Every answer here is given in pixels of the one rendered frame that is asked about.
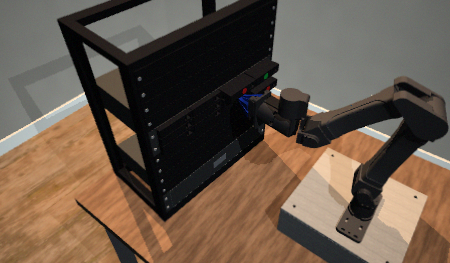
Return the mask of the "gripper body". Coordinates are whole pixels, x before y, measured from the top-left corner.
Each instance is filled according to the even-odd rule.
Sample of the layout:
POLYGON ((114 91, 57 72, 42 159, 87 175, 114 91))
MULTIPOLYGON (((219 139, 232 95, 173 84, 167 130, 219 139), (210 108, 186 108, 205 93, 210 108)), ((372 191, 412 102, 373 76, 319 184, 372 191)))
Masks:
POLYGON ((271 93, 271 91, 266 90, 262 96, 252 96, 248 100, 248 118, 251 119, 253 117, 254 124, 252 127, 255 129, 263 123, 272 128, 273 120, 276 117, 274 115, 278 114, 278 110, 264 102, 271 96, 271 93))

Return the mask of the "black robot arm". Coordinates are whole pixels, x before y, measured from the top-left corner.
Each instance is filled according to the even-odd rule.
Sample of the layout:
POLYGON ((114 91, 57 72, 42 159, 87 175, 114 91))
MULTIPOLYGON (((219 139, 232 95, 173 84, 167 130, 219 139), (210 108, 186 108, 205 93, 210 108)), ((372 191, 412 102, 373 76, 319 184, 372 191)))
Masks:
POLYGON ((407 76, 395 78, 394 85, 368 98, 313 116, 307 115, 309 100, 309 94, 286 88, 280 92, 280 99, 270 96, 264 101, 278 110, 272 128, 291 137, 296 135, 300 124, 296 143, 309 148, 319 148, 351 131, 403 117, 378 152, 354 172, 351 193, 355 198, 351 199, 336 231, 361 243, 389 177, 422 145, 447 134, 445 100, 407 76))

